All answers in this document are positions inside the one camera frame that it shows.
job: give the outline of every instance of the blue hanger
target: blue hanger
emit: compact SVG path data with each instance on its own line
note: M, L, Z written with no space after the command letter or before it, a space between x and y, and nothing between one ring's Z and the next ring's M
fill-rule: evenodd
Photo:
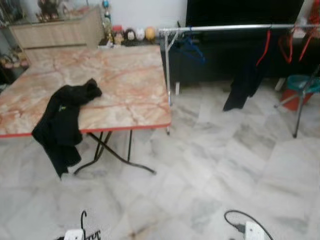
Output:
M200 49L194 45L192 39L190 36L186 36L182 41L182 47L178 48L178 50L183 53L185 56L194 59L197 62L200 62L201 64L205 64L206 62L206 58L204 56L204 54L202 53L202 51L200 51ZM191 54L189 52L187 52L186 50L193 50L197 53L197 55Z

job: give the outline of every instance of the table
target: table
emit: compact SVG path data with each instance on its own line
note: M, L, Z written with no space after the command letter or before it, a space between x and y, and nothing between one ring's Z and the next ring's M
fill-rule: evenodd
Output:
M160 47L116 49L47 49L38 61L0 95L0 138L30 136L42 117L51 95L64 85L83 85L96 80L102 96L84 105L78 117L79 130L97 141L92 162L103 149L120 161L130 162L132 130L165 128L171 124ZM109 146L113 131L130 130L127 159Z

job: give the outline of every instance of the black garment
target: black garment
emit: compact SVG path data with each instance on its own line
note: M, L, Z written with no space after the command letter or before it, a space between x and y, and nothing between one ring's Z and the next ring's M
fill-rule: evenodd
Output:
M75 147L82 141L78 126L80 106L101 95L92 78L84 85L65 85L52 95L33 129L32 136L43 146L59 177L81 160Z
M277 33L271 32L268 51L258 66L256 64L265 51L266 41L261 42L251 52L243 68L235 76L231 84L231 92L223 107L223 111L242 109L247 98L252 97L256 93L272 62L272 57L278 46L278 39L282 33L283 31Z

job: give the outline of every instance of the wooden cabinet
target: wooden cabinet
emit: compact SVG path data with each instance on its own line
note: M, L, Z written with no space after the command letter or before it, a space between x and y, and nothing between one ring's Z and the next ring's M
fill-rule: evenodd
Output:
M46 49L97 48L104 37L99 6L77 19L12 25L10 30L31 64Z

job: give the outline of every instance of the black cable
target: black cable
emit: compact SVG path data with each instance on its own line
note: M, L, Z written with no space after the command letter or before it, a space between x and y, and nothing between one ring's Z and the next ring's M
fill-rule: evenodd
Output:
M262 229L263 231L268 235L268 237L270 238L270 240L274 240L272 238L272 236L270 235L270 233L267 231L267 229L265 229L265 227L260 223L258 222L254 217L250 216L249 214L243 212L243 211L239 211L239 210L228 210L224 213L224 219L225 221L230 224L231 226L233 226L234 228L236 228L239 232L241 233L245 233L245 226L243 224L234 224L234 223L231 223L228 219L227 219L227 215L230 214L230 213L238 213L238 214L242 214L242 215L245 215L246 217L250 218L251 220L253 220L256 224L258 224Z

